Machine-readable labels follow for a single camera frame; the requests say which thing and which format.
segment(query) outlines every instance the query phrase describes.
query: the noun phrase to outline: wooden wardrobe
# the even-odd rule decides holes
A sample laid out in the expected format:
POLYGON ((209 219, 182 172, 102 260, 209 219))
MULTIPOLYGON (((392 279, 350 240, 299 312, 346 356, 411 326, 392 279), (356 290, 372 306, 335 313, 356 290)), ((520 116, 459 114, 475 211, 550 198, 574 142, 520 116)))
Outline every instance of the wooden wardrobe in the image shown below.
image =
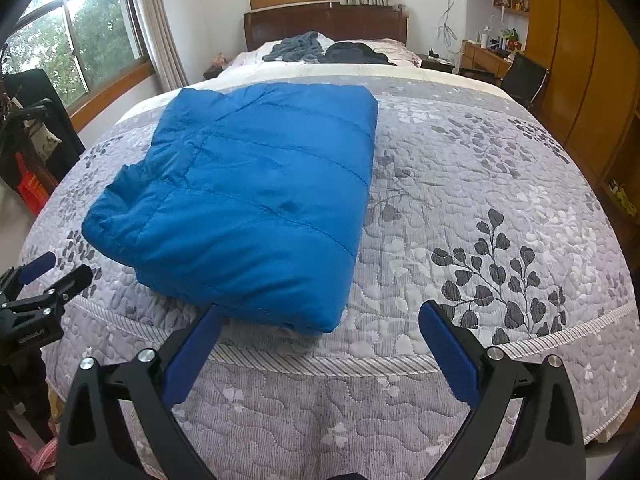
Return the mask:
POLYGON ((550 70, 534 114, 600 199, 630 270, 640 268, 640 212, 607 193, 614 178, 640 210, 640 56, 606 0, 531 0, 525 55, 550 70))

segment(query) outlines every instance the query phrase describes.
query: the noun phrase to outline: metal screw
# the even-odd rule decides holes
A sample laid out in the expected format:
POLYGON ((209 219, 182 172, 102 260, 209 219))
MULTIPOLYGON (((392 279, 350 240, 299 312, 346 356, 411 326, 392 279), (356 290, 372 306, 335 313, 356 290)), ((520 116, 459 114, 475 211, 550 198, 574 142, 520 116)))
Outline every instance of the metal screw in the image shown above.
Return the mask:
POLYGON ((154 360, 154 357, 156 357, 156 351, 151 348, 145 348, 138 354, 138 361, 142 363, 149 363, 154 360))
POLYGON ((93 357, 85 357, 84 359, 82 359, 82 361, 80 361, 80 367, 82 368, 82 370, 89 370, 90 368, 93 368, 95 365, 95 359, 93 357))
POLYGON ((549 361, 549 364, 552 365, 553 368, 559 368, 562 366, 562 359, 559 358, 557 355, 551 354, 547 360, 549 361))
POLYGON ((489 356, 489 359, 493 359, 494 361, 500 361, 504 357, 504 351, 497 346, 488 348, 486 354, 489 356))

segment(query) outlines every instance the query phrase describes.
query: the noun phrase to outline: gray floral bedspread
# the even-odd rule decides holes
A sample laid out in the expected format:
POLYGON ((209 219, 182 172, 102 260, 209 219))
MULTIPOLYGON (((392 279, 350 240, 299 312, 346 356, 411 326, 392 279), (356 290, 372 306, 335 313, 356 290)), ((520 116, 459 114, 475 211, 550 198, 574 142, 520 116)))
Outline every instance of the gray floral bedspread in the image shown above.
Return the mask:
MULTIPOLYGON (((380 102, 369 208, 340 326, 311 337, 230 321, 174 408, 218 478, 424 478, 468 412, 418 330, 432 298, 486 346, 537 362, 561 356, 585 440, 594 438, 638 392, 640 324, 615 234, 564 150, 523 108, 487 92, 390 77, 295 81, 362 84, 380 102)), ((65 336, 45 351, 62 396, 83 356, 131 359, 193 319, 192 306, 140 285, 80 234, 92 201, 145 155, 161 113, 117 124, 85 153, 23 249, 23 260, 58 256, 26 293, 81 262, 94 269, 63 318, 65 336)), ((497 465, 517 409, 481 474, 497 465)))

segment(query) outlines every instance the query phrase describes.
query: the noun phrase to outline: bedside table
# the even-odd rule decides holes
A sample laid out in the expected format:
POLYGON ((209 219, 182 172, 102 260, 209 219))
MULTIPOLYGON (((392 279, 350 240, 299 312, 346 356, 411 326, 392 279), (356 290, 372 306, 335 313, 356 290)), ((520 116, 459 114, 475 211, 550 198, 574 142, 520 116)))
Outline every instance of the bedside table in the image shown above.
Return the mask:
POLYGON ((217 78, 220 74, 222 74, 222 68, 216 68, 215 66, 212 66, 204 74, 202 74, 202 76, 205 80, 209 80, 217 78))
POLYGON ((428 68, 430 70, 437 70, 438 72, 448 72, 450 74, 453 73, 455 65, 453 63, 450 63, 449 61, 429 57, 426 54, 418 54, 418 56, 420 56, 420 59, 422 60, 422 65, 420 66, 420 68, 428 68))

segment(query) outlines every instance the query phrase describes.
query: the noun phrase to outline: wooden headboard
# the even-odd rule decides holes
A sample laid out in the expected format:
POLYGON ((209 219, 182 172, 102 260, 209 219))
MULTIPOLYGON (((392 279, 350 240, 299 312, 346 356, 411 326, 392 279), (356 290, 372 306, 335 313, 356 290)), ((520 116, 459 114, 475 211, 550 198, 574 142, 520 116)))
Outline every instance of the wooden headboard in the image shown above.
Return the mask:
POLYGON ((408 18, 403 6, 304 4, 246 13, 244 36, 248 50, 256 50, 267 41, 291 38, 310 30, 335 41, 391 38, 406 44, 408 18))

